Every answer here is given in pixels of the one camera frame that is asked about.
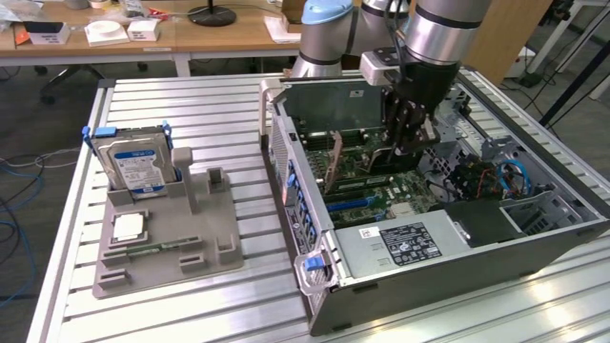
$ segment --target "chair wheel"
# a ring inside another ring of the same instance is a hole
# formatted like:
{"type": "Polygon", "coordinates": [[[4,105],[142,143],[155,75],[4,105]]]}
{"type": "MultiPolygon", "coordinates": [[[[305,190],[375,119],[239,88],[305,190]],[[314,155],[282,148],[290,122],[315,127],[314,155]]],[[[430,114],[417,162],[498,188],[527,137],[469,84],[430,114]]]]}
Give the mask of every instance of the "chair wheel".
{"type": "Polygon", "coordinates": [[[48,69],[46,66],[35,66],[35,71],[38,75],[47,75],[48,69]]]}
{"type": "Polygon", "coordinates": [[[55,97],[50,95],[40,96],[40,102],[44,105],[54,105],[55,104],[55,97]]]}

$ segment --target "blue cable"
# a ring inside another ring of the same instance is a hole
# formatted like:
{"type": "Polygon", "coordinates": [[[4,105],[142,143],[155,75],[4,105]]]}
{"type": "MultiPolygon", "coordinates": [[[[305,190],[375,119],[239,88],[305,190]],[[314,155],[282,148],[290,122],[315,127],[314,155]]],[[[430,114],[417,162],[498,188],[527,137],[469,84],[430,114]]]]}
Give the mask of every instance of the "blue cable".
{"type": "Polygon", "coordinates": [[[499,177],[499,183],[501,183],[502,187],[507,191],[510,191],[510,189],[511,189],[511,187],[506,184],[506,182],[505,182],[505,180],[502,178],[502,174],[503,174],[502,166],[505,164],[511,164],[513,166],[517,166],[517,168],[519,169],[519,171],[521,171],[521,173],[523,175],[525,188],[527,189],[527,194],[530,194],[531,193],[531,181],[530,181],[530,178],[527,176],[527,170],[525,169],[523,163],[521,163],[515,159],[507,159],[506,161],[502,161],[501,164],[498,165],[497,174],[498,174],[498,177],[499,177]]]}
{"type": "Polygon", "coordinates": [[[22,236],[23,246],[26,248],[26,253],[28,255],[30,267],[31,267],[31,271],[32,271],[32,273],[30,275],[30,279],[24,283],[22,288],[18,289],[18,291],[14,293],[14,295],[6,301],[0,302],[0,309],[2,309],[14,300],[14,298],[18,297],[20,294],[23,294],[23,292],[26,292],[26,290],[34,285],[35,278],[36,278],[36,263],[35,263],[35,257],[32,255],[32,250],[30,249],[28,237],[26,236],[26,233],[22,230],[22,228],[18,227],[14,222],[7,222],[7,221],[0,220],[0,224],[8,225],[11,228],[18,230],[19,235],[22,236]]]}
{"type": "Polygon", "coordinates": [[[18,204],[15,204],[10,207],[10,209],[12,211],[15,211],[16,209],[19,209],[24,205],[27,205],[27,203],[30,203],[36,198],[36,196],[40,194],[40,191],[42,191],[42,188],[44,185],[43,178],[39,175],[34,175],[34,174],[20,174],[20,173],[12,171],[11,169],[7,169],[4,166],[0,166],[0,169],[16,177],[30,177],[30,178],[36,179],[38,186],[36,186],[36,190],[32,193],[32,195],[28,198],[26,198],[22,202],[19,202],[18,204]]]}

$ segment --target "aluminum extrusion table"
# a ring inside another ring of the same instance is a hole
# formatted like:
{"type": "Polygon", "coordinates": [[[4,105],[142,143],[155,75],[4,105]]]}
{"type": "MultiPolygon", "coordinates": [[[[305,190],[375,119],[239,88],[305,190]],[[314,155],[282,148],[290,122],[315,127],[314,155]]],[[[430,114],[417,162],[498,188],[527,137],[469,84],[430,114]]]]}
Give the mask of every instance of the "aluminum extrusion table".
{"type": "MultiPolygon", "coordinates": [[[[462,73],[610,201],[610,183],[479,74],[462,73]]],[[[258,144],[259,82],[269,77],[279,74],[122,80],[99,89],[90,126],[140,127],[167,119],[175,145],[194,148],[192,171],[228,171],[246,266],[98,300],[92,282],[108,180],[84,148],[28,342],[610,342],[610,235],[530,277],[309,336],[258,144]]],[[[471,108],[490,136],[503,136],[486,110],[471,108]]]]}

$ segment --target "white box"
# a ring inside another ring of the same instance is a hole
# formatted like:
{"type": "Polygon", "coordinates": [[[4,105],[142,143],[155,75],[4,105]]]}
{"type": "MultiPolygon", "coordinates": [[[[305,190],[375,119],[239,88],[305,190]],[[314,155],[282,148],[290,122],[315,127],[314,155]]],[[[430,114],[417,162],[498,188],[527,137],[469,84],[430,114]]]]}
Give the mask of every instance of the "white box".
{"type": "Polygon", "coordinates": [[[535,52],[527,49],[525,46],[518,53],[515,62],[511,65],[511,68],[506,72],[505,78],[506,79],[515,79],[522,77],[525,73],[525,68],[530,65],[531,61],[534,61],[535,52]]]}
{"type": "Polygon", "coordinates": [[[104,46],[130,42],[123,26],[118,25],[116,27],[112,27],[111,31],[104,31],[102,33],[95,30],[95,24],[99,25],[100,21],[94,21],[88,26],[86,26],[87,41],[90,46],[104,46]]]}
{"type": "Polygon", "coordinates": [[[35,45],[56,45],[56,44],[66,44],[70,38],[70,27],[64,23],[64,26],[59,30],[58,33],[32,33],[28,32],[30,40],[35,45]]]}
{"type": "Polygon", "coordinates": [[[159,32],[156,20],[132,21],[127,28],[127,35],[132,41],[156,41],[159,32]]]}

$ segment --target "floor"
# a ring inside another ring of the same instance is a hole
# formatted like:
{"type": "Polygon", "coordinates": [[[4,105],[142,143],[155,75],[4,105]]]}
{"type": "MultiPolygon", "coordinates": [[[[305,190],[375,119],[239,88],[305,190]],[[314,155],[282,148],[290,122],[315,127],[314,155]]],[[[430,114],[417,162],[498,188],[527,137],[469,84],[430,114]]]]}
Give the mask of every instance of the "floor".
{"type": "MultiPolygon", "coordinates": [[[[542,47],[551,29],[551,27],[537,29],[529,42],[535,49],[542,47]]],[[[569,43],[574,36],[572,32],[566,32],[551,51],[550,57],[557,55],[562,45],[569,43]]],[[[588,43],[569,70],[557,75],[557,85],[547,86],[537,99],[537,105],[542,111],[549,109],[598,50],[600,46],[588,43]]],[[[286,66],[286,59],[266,59],[266,71],[269,72],[281,71],[282,67],[286,66]]],[[[250,61],[244,59],[192,62],[194,75],[244,74],[248,73],[248,67],[250,61]]],[[[139,71],[134,63],[107,64],[98,66],[98,68],[108,78],[114,79],[175,76],[171,62],[150,63],[146,72],[139,71]]],[[[60,70],[62,68],[58,66],[50,67],[48,75],[38,76],[32,67],[24,67],[19,75],[11,80],[0,81],[0,117],[3,120],[0,125],[0,157],[43,154],[80,145],[80,129],[87,123],[95,96],[95,80],[86,73],[78,74],[54,92],[58,98],[56,104],[52,106],[40,104],[36,90],[60,70]]],[[[590,90],[609,71],[610,61],[606,61],[592,80],[582,87],[584,91],[590,90]]],[[[505,85],[510,89],[518,88],[518,85],[509,80],[505,85]]],[[[539,85],[533,89],[522,89],[522,91],[533,96],[538,89],[539,85]]],[[[584,91],[576,95],[576,99],[584,94],[584,91]]],[[[507,91],[507,94],[519,105],[525,106],[529,103],[522,92],[507,91]]],[[[610,163],[606,158],[606,151],[610,147],[610,135],[606,134],[610,122],[609,107],[610,91],[606,92],[601,101],[592,101],[586,98],[570,115],[555,125],[564,142],[606,178],[610,178],[610,163]]],[[[537,118],[541,117],[533,106],[529,108],[529,113],[537,118]]],[[[48,164],[63,164],[74,159],[74,153],[58,155],[48,160],[48,164]]],[[[22,159],[12,163],[26,163],[31,160],[22,159]]],[[[19,172],[38,173],[38,169],[30,167],[20,169],[19,172]]],[[[38,272],[34,286],[26,291],[23,297],[0,307],[0,342],[23,342],[27,337],[72,172],[74,166],[44,170],[46,184],[40,195],[16,211],[20,225],[28,235],[38,272]]],[[[28,182],[30,179],[27,178],[14,177],[0,172],[0,197],[10,197],[28,182]]],[[[0,213],[0,220],[7,219],[8,217],[0,213]]],[[[12,247],[7,244],[0,243],[0,258],[12,247]]],[[[30,273],[27,255],[20,246],[12,258],[0,265],[0,302],[28,281],[30,273]]]]}

